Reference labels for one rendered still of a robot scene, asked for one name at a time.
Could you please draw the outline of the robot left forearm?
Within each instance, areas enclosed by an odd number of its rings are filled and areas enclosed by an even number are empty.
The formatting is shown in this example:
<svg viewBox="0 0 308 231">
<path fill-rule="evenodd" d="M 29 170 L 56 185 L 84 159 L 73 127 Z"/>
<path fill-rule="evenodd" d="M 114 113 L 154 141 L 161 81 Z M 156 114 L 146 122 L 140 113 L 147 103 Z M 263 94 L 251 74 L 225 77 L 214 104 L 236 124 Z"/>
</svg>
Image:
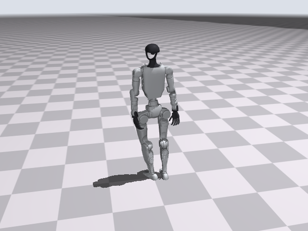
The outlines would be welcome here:
<svg viewBox="0 0 308 231">
<path fill-rule="evenodd" d="M 134 97 L 134 91 L 130 90 L 130 100 L 131 100 L 131 115 L 134 116 L 134 112 L 138 113 L 138 98 Z"/>
</svg>

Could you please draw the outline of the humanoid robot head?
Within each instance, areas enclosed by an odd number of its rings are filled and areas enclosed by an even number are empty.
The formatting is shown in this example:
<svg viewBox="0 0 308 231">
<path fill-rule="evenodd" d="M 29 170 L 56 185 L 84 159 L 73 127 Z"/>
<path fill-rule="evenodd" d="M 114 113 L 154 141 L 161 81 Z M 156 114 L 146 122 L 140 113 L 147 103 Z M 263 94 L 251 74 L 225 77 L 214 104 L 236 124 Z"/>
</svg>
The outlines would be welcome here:
<svg viewBox="0 0 308 231">
<path fill-rule="evenodd" d="M 156 44 L 149 44 L 145 47 L 145 53 L 146 53 L 146 57 L 147 59 L 149 60 L 149 64 L 147 65 L 147 67 L 149 68 L 155 68 L 155 67 L 159 67 L 160 65 L 158 65 L 156 63 L 156 56 L 157 56 L 157 53 L 160 52 L 160 49 L 159 47 L 156 45 Z M 148 57 L 148 54 L 147 53 L 151 53 L 152 55 L 155 54 L 154 58 L 150 59 Z"/>
</svg>

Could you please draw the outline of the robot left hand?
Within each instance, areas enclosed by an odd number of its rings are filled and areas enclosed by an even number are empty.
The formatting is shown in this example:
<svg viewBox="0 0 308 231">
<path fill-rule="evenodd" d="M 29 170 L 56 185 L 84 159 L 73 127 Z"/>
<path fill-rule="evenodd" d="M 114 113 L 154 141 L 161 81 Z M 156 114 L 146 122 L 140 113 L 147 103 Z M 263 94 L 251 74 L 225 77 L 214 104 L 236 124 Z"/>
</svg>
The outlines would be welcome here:
<svg viewBox="0 0 308 231">
<path fill-rule="evenodd" d="M 132 116 L 133 122 L 134 122 L 134 124 L 135 124 L 135 127 L 136 127 L 137 129 L 144 129 L 144 128 L 141 128 L 141 127 L 140 127 L 139 121 L 138 121 L 137 117 L 138 117 L 138 113 L 135 111 L 135 112 L 134 112 L 134 116 Z"/>
</svg>

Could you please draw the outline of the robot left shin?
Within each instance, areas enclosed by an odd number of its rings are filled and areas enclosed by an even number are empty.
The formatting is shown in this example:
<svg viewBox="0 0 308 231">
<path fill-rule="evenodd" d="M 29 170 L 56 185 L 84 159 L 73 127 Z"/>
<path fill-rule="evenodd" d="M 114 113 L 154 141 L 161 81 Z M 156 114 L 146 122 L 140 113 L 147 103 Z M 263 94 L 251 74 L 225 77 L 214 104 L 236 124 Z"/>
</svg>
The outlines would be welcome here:
<svg viewBox="0 0 308 231">
<path fill-rule="evenodd" d="M 147 164 L 149 174 L 153 175 L 154 173 L 154 153 L 152 150 L 148 151 L 148 146 L 144 143 L 141 147 L 143 158 L 145 160 L 145 163 Z"/>
</svg>

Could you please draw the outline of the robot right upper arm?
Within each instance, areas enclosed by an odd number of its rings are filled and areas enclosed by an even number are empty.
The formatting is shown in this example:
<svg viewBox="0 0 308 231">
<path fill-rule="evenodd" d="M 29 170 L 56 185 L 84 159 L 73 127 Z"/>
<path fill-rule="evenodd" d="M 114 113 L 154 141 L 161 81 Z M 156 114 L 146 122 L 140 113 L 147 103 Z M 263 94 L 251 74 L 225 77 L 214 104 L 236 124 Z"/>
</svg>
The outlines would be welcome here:
<svg viewBox="0 0 308 231">
<path fill-rule="evenodd" d="M 171 93 L 174 92 L 174 78 L 173 78 L 173 69 L 170 66 L 164 65 L 166 70 L 166 79 L 167 79 L 167 92 Z"/>
</svg>

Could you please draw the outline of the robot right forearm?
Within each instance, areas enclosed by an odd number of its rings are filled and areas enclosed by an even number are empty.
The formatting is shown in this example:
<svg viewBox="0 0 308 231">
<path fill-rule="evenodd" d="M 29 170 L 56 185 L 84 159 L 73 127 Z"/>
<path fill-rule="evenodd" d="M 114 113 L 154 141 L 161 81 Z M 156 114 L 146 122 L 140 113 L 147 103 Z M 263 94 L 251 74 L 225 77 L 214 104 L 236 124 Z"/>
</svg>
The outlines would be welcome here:
<svg viewBox="0 0 308 231">
<path fill-rule="evenodd" d="M 177 104 L 178 102 L 177 102 L 177 98 L 176 98 L 176 90 L 174 92 L 171 92 L 169 94 L 169 96 L 170 96 L 170 101 L 171 101 L 170 104 L 172 106 L 172 110 L 176 110 L 176 106 L 178 106 L 178 104 Z"/>
</svg>

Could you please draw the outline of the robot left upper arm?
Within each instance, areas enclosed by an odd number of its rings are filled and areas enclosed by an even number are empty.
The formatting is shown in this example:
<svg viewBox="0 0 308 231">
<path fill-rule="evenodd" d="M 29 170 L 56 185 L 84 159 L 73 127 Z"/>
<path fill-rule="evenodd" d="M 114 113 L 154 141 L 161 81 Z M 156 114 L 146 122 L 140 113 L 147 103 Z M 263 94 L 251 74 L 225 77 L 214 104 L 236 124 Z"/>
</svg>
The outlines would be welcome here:
<svg viewBox="0 0 308 231">
<path fill-rule="evenodd" d="M 142 76 L 143 68 L 135 68 L 132 71 L 132 87 L 134 91 L 134 97 L 139 95 L 140 77 Z"/>
</svg>

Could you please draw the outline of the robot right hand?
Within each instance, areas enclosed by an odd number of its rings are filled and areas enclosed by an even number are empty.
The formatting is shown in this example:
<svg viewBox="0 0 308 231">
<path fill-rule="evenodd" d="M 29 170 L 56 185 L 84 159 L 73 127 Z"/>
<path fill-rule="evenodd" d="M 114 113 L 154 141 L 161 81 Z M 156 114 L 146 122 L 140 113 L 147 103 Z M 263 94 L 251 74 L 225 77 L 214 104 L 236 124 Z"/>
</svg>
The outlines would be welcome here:
<svg viewBox="0 0 308 231">
<path fill-rule="evenodd" d="M 173 118 L 173 120 L 172 120 L 172 124 L 171 125 L 173 125 L 173 123 L 174 123 L 174 125 L 177 125 L 177 124 L 180 123 L 180 118 L 179 118 L 180 116 L 179 116 L 177 111 L 178 111 L 178 106 L 176 106 L 176 110 L 172 110 L 173 113 L 172 113 L 171 118 Z M 169 119 L 169 121 L 171 120 L 171 118 Z"/>
</svg>

